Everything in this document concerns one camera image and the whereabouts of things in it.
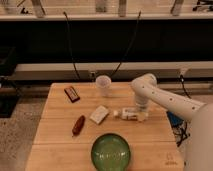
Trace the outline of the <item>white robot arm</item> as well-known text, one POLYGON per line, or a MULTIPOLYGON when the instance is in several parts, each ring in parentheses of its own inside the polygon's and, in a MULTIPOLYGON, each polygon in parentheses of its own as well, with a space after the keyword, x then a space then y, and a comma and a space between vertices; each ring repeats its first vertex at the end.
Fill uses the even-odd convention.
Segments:
POLYGON ((190 123, 184 171, 213 171, 213 103, 162 90, 153 74, 145 74, 131 82, 136 99, 150 99, 190 123))

